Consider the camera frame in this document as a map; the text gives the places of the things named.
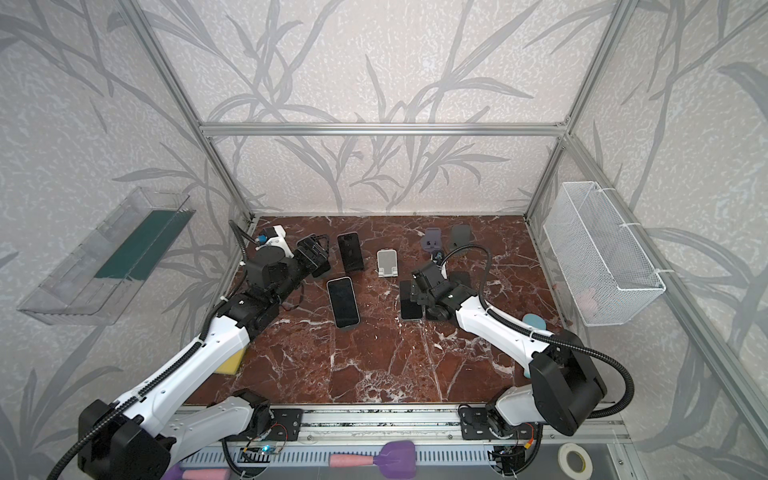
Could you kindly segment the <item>black smartphone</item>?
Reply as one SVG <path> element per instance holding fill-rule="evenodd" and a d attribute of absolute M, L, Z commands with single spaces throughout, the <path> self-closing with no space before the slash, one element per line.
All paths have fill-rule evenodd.
<path fill-rule="evenodd" d="M 428 307 L 426 309 L 426 318 L 428 320 L 447 322 L 453 322 L 455 320 L 454 314 L 449 309 L 440 305 Z"/>
<path fill-rule="evenodd" d="M 466 271 L 453 271 L 449 274 L 449 280 L 459 285 L 463 285 L 466 288 L 472 288 L 472 281 L 470 274 Z"/>
<path fill-rule="evenodd" d="M 358 233 L 338 235 L 337 243 L 344 271 L 347 274 L 363 271 L 365 264 Z"/>

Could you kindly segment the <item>large smartphone silver edge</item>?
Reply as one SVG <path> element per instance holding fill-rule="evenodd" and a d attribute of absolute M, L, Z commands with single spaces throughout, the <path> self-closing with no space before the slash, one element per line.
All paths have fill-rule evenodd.
<path fill-rule="evenodd" d="M 357 326 L 360 314 L 351 278 L 329 280 L 326 287 L 336 327 L 345 329 Z"/>

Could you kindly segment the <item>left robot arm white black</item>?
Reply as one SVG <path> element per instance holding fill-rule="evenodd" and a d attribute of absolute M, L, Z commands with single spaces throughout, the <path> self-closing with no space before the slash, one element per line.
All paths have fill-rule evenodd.
<path fill-rule="evenodd" d="M 78 440 L 50 477 L 71 461 L 93 479 L 160 479 L 176 463 L 229 436 L 261 436 L 272 423 L 269 402 L 249 391 L 176 419 L 178 408 L 226 360 L 279 316 L 308 276 L 330 268 L 330 241 L 309 235 L 289 248 L 281 227 L 257 239 L 245 261 L 246 290 L 219 302 L 202 332 L 157 372 L 115 401 L 94 401 L 79 417 Z"/>

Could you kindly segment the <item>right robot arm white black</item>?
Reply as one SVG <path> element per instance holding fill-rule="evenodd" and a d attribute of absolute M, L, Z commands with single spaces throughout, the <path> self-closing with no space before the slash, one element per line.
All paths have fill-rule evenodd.
<path fill-rule="evenodd" d="M 480 298 L 474 289 L 447 278 L 432 262 L 412 272 L 411 299 L 441 321 L 484 339 L 511 357 L 530 383 L 511 387 L 486 406 L 490 430 L 499 438 L 522 424 L 539 423 L 572 436 L 606 394 L 592 358 L 568 332 L 537 329 Z"/>

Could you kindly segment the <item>grey round phone stand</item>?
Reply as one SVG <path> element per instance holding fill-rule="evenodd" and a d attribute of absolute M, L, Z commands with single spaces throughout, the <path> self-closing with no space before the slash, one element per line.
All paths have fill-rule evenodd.
<path fill-rule="evenodd" d="M 432 255 L 435 252 L 442 250 L 442 233 L 440 228 L 429 227 L 424 231 L 424 235 L 420 239 L 420 245 L 422 249 Z"/>

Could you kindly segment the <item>grey front phone stand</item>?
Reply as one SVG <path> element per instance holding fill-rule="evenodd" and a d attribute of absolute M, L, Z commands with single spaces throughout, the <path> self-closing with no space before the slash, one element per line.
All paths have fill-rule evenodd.
<path fill-rule="evenodd" d="M 450 250 L 454 251 L 473 241 L 471 226 L 468 224 L 454 225 L 450 234 Z"/>

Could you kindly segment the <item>white phone stand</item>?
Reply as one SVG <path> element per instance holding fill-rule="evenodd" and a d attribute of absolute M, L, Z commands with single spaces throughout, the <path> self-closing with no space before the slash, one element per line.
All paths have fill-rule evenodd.
<path fill-rule="evenodd" d="M 379 278 L 396 278 L 399 275 L 396 250 L 381 249 L 377 252 L 376 258 Z"/>

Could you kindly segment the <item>yellow sponge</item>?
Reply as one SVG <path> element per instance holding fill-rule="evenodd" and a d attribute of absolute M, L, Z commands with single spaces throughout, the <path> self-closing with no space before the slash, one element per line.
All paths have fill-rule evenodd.
<path fill-rule="evenodd" d="M 246 348 L 237 351 L 215 370 L 215 374 L 235 376 L 240 369 L 246 351 Z"/>

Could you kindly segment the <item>purple pink toy spatula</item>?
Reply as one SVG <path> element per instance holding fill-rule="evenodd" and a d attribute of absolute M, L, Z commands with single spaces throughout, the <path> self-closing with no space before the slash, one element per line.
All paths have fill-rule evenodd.
<path fill-rule="evenodd" d="M 410 440 L 385 444 L 378 454 L 331 454 L 331 468 L 376 466 L 386 479 L 414 479 L 416 476 L 416 448 Z"/>

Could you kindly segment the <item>white tape roll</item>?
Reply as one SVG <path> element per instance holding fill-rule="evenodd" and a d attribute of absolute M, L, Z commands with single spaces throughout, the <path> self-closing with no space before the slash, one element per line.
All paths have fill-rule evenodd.
<path fill-rule="evenodd" d="M 594 465 L 589 453 L 576 443 L 564 443 L 558 449 L 560 470 L 571 480 L 590 480 Z"/>

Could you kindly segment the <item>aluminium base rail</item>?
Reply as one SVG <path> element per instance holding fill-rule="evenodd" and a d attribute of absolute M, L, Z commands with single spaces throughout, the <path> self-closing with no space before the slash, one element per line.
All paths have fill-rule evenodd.
<path fill-rule="evenodd" d="M 285 404 L 278 409 L 301 409 L 296 440 L 287 446 L 383 445 L 389 441 L 412 440 L 416 445 L 454 445 L 461 443 L 501 445 L 494 440 L 463 440 L 458 404 Z M 182 406 L 169 422 L 171 433 L 181 433 L 187 420 L 202 411 L 200 406 Z M 624 421 L 618 415 L 587 420 L 573 436 L 551 426 L 543 430 L 543 445 L 631 443 Z"/>

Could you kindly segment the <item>clear plastic wall shelf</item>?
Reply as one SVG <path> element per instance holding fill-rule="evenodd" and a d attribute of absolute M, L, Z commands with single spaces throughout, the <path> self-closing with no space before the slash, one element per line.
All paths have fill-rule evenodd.
<path fill-rule="evenodd" d="M 190 196 L 135 188 L 18 306 L 50 326 L 109 326 L 195 214 Z"/>

